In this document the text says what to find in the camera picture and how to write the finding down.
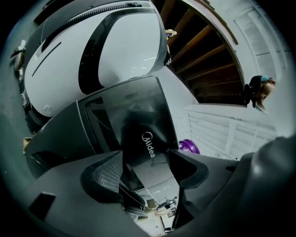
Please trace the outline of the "wooden staircase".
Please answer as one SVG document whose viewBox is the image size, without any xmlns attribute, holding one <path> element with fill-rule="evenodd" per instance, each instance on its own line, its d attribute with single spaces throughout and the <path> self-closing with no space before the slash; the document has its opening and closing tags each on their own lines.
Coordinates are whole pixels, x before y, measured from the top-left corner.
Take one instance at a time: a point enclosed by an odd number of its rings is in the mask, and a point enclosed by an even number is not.
<svg viewBox="0 0 296 237">
<path fill-rule="evenodd" d="M 151 0 L 167 30 L 170 70 L 202 104 L 241 106 L 238 41 L 208 0 Z"/>
</svg>

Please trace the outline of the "white and black washing machine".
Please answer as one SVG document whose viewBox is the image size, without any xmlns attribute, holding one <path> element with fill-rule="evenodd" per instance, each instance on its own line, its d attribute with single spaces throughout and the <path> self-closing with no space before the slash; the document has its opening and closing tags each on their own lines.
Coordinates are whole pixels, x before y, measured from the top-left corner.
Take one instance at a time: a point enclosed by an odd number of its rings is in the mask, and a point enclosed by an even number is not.
<svg viewBox="0 0 296 237">
<path fill-rule="evenodd" d="M 165 27 L 152 0 L 73 0 L 50 15 L 25 47 L 25 95 L 51 118 L 72 102 L 162 69 Z"/>
</svg>

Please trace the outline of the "black front-loading washing machine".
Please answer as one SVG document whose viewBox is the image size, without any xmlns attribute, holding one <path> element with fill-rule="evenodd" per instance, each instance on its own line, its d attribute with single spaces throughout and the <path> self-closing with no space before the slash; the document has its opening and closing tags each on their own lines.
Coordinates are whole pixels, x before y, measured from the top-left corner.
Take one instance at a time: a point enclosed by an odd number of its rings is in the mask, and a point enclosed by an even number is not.
<svg viewBox="0 0 296 237">
<path fill-rule="evenodd" d="M 159 79 L 164 92 L 178 141 L 175 149 L 178 149 L 179 141 L 188 137 L 186 126 L 180 122 L 182 113 L 186 107 L 196 104 L 196 100 L 170 69 L 163 68 L 152 75 Z M 55 115 L 26 146 L 26 159 L 35 180 L 58 165 L 99 155 L 85 131 L 78 101 Z M 123 197 L 124 211 L 145 233 L 159 233 L 160 219 L 154 215 L 155 211 L 168 209 L 178 201 L 179 186 L 172 172 L 169 179 L 136 192 L 125 186 L 122 175 L 123 164 L 119 193 Z"/>
</svg>

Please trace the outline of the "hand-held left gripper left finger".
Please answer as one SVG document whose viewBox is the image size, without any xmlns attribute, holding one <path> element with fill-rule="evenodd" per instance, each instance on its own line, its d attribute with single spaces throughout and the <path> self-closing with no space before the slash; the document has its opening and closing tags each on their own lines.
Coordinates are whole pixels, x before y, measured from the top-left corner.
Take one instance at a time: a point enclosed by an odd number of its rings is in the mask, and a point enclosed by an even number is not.
<svg viewBox="0 0 296 237">
<path fill-rule="evenodd" d="M 23 191 L 23 207 L 53 237 L 148 237 L 124 211 L 122 164 L 119 150 L 53 167 Z"/>
</svg>

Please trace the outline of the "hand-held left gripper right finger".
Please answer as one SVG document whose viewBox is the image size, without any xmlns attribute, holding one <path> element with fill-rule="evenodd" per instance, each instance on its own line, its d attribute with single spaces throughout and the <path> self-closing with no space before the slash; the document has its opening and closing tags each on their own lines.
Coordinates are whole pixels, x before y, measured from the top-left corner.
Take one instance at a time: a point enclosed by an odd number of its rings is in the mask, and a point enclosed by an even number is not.
<svg viewBox="0 0 296 237">
<path fill-rule="evenodd" d="M 179 201 L 169 237 L 229 237 L 254 153 L 237 160 L 181 150 L 166 153 L 179 185 Z"/>
</svg>

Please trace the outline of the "purple plastic bucket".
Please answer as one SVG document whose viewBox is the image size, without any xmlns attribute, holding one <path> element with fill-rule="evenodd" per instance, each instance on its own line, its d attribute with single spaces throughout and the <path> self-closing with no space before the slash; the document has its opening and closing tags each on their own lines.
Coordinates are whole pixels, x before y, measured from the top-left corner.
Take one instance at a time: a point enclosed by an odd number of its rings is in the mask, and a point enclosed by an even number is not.
<svg viewBox="0 0 296 237">
<path fill-rule="evenodd" d="M 195 154 L 200 154 L 198 147 L 195 143 L 189 139 L 184 139 L 179 141 L 179 149 L 183 151 L 188 151 Z"/>
</svg>

